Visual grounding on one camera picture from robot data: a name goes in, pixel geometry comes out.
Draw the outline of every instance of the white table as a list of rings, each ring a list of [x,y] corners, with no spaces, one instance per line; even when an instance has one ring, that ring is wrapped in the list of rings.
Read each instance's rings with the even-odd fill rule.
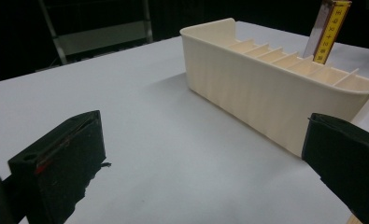
[[[286,52],[307,37],[237,23]],[[335,44],[334,67],[369,77],[369,49]],[[346,223],[348,208],[301,159],[190,91],[181,38],[0,82],[0,176],[64,120],[100,110],[110,168],[66,223]],[[360,123],[369,131],[369,114]]]

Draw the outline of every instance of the tape measure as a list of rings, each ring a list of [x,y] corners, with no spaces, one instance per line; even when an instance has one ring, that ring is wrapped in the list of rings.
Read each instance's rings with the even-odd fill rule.
[[[346,0],[323,0],[306,45],[304,58],[314,55],[314,62],[326,63],[351,3]]]

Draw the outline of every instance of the cream plastic container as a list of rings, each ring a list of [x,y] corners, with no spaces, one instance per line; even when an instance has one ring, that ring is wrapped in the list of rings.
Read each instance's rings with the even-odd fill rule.
[[[239,41],[233,19],[180,33],[189,88],[298,157],[312,113],[353,123],[369,110],[368,78]]]

